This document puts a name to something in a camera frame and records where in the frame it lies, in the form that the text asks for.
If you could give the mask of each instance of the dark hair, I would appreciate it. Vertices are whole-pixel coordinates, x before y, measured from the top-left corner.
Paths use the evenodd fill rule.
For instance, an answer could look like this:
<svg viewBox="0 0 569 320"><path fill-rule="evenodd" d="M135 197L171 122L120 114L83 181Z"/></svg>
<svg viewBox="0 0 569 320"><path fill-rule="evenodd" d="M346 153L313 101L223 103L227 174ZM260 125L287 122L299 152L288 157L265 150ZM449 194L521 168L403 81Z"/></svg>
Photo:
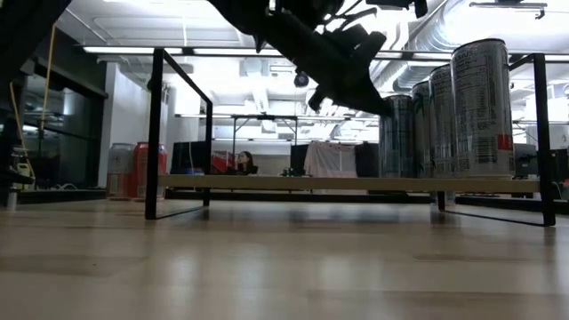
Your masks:
<svg viewBox="0 0 569 320"><path fill-rule="evenodd" d="M239 172L252 172L252 168L255 166L255 164L252 161L252 154L249 151L243 151L240 152L239 155L244 154L249 158L249 161L247 161L247 166L246 168L243 167L243 164L237 164L237 170Z"/></svg>

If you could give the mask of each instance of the black metal leg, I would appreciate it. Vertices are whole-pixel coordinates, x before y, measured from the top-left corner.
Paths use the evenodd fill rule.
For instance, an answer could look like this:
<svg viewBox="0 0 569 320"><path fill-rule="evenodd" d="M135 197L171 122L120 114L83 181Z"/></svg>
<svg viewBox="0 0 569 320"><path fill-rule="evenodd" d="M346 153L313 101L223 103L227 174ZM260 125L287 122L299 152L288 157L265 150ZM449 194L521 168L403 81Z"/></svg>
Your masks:
<svg viewBox="0 0 569 320"><path fill-rule="evenodd" d="M537 109L538 169L540 172L540 193L544 226L555 226L555 203L551 194L553 185L550 163L548 78L545 55L533 55L533 74L535 81L535 108Z"/></svg>
<svg viewBox="0 0 569 320"><path fill-rule="evenodd" d="M158 192L158 147L160 143L160 113L162 108L162 76L164 49L155 49L150 78L150 126L148 128L148 168L144 217L156 220L156 193Z"/></svg>
<svg viewBox="0 0 569 320"><path fill-rule="evenodd" d="M205 111L205 153L207 154L207 159L205 160L204 174L212 173L212 132L213 132L213 103L207 101L206 111ZM211 190L209 188L204 190L204 207L210 206L210 194ZM210 217L209 211L204 210L204 219L208 220Z"/></svg>
<svg viewBox="0 0 569 320"><path fill-rule="evenodd" d="M231 162L231 166L236 169L236 157L235 157L235 138L237 136L237 118L233 118L233 149L231 151L231 155L233 156L233 161Z"/></svg>
<svg viewBox="0 0 569 320"><path fill-rule="evenodd" d="M446 209L444 191L437 191L437 201L438 201L438 210L443 212Z"/></svg>

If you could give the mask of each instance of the red container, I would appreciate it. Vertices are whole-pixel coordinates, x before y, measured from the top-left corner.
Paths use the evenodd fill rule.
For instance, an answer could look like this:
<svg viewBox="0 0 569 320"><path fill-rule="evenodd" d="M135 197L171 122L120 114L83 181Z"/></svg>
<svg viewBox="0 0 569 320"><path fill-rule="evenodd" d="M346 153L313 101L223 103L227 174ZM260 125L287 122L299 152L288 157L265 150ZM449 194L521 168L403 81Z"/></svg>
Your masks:
<svg viewBox="0 0 569 320"><path fill-rule="evenodd" d="M158 174L166 174L168 155L163 144L158 147ZM148 143L139 142L134 149L134 172L130 196L135 199L146 198L146 181L148 168ZM164 197L164 187L158 186L158 198Z"/></svg>

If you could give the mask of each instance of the wooden floor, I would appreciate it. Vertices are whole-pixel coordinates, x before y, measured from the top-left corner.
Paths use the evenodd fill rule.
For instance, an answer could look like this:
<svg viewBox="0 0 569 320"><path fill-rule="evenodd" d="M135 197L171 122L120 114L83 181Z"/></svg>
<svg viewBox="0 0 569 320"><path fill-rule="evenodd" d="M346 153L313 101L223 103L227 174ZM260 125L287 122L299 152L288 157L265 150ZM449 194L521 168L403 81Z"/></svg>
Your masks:
<svg viewBox="0 0 569 320"><path fill-rule="evenodd" d="M0 212L0 318L569 319L562 218L538 228L427 205L213 203L210 221L146 222L142 207Z"/></svg>

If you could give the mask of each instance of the black table frame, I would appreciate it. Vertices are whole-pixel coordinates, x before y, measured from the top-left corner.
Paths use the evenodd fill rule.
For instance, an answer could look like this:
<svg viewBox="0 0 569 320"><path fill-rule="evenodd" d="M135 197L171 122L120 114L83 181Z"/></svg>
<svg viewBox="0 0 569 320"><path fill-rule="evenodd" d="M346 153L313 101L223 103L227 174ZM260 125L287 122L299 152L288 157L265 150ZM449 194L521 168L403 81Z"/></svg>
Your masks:
<svg viewBox="0 0 569 320"><path fill-rule="evenodd" d="M148 131L148 150L156 152L148 152L148 170L147 170L147 196L145 201L145 218L147 220L158 220L162 218L172 217L187 212L202 212L202 218L209 219L207 208L211 201L211 190L205 189L202 193L203 205L189 208L178 212L169 212L166 215L157 216L156 214L156 193L158 190L158 147L160 137L160 115L162 107L162 80L164 73L164 61L166 61L180 77L206 102L205 117L205 141L206 152L212 153L212 127L213 127L213 104L205 93L192 81L192 79L183 71L180 65L173 57L166 52L164 48L156 48L153 55L152 82L151 82L151 103L150 103L150 125ZM548 94L547 94L547 71L546 58L543 53L532 53L524 56L517 62L509 66L509 70L515 70L524 64L533 64L535 96L537 109L537 127L538 127L538 167L540 173L540 192L543 217L543 223L534 223L524 220L510 220L496 218L492 216L484 216L477 214L467 214L461 212L448 212L460 215L473 216L491 220L502 220L507 222L522 223L532 226L550 227L556 224L555 203L553 196L550 194L550 186L552 184L552 175L549 169L549 110L548 110ZM204 174L209 174L211 170L211 157L207 157L205 162ZM438 207L441 212L445 212L445 193L437 192ZM520 210L524 210L523 203L520 203Z"/></svg>

